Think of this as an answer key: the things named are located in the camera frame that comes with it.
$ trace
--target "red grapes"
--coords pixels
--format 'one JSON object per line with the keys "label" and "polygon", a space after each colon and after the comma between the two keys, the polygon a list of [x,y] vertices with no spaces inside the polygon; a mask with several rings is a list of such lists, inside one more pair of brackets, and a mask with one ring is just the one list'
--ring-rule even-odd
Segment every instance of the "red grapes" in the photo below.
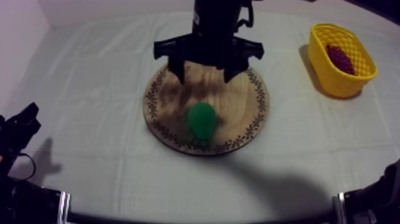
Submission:
{"label": "red grapes", "polygon": [[326,49],[330,60],[339,70],[344,71],[347,74],[355,75],[350,58],[347,57],[340,47],[327,45]]}

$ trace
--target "white wall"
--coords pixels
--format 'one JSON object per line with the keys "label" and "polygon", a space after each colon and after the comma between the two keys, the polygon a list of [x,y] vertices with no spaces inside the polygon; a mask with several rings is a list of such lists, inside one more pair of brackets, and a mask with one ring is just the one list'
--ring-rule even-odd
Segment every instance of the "white wall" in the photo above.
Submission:
{"label": "white wall", "polygon": [[[139,13],[192,11],[194,6],[194,0],[39,0],[39,3],[52,27]],[[398,29],[385,18],[343,0],[264,0],[253,4],[257,11],[326,20],[342,18],[347,23],[374,27],[384,32]]]}
{"label": "white wall", "polygon": [[48,30],[38,0],[0,0],[0,114]]}

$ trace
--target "white tablecloth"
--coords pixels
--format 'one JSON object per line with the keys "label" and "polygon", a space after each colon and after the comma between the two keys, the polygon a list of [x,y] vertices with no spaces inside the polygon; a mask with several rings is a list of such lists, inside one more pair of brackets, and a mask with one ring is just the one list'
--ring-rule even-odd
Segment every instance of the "white tablecloth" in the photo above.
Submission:
{"label": "white tablecloth", "polygon": [[[189,33],[191,19],[146,14],[47,35],[6,114],[40,107],[42,128],[26,149],[38,166],[34,183],[72,193],[73,211],[119,219],[290,219],[328,209],[331,196],[375,182],[400,157],[400,36],[261,12],[238,36],[264,45],[262,60],[250,62],[270,93],[265,128],[224,157],[168,149],[146,127],[142,97],[167,61],[153,59],[153,41]],[[355,32],[379,69],[356,98],[328,98],[310,79],[310,27],[321,22]],[[30,169],[21,158],[13,174]]]}

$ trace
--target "yellow basket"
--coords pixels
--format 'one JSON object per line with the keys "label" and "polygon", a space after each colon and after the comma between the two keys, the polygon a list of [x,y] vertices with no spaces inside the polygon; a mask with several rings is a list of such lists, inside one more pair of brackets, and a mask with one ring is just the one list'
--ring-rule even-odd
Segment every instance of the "yellow basket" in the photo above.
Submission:
{"label": "yellow basket", "polygon": [[[355,76],[340,71],[330,61],[326,46],[339,46],[350,58]],[[361,42],[350,31],[329,23],[311,28],[308,58],[322,88],[336,97],[350,97],[359,92],[377,74],[377,69]]]}

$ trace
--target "cable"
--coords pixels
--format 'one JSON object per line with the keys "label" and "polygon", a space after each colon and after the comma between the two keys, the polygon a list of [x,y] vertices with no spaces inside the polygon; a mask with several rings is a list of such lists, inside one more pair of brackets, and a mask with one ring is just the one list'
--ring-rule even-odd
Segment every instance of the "cable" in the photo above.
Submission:
{"label": "cable", "polygon": [[35,163],[35,161],[32,159],[32,157],[29,156],[29,155],[26,154],[26,153],[20,153],[20,154],[17,155],[17,157],[21,157],[21,156],[25,156],[25,157],[28,157],[28,158],[29,158],[29,160],[32,162],[33,170],[32,170],[32,173],[30,174],[30,176],[28,176],[27,178],[24,178],[24,179],[16,179],[16,180],[14,180],[14,181],[27,181],[27,180],[29,180],[30,178],[32,178],[32,177],[35,175],[35,173],[36,173],[36,163]]}

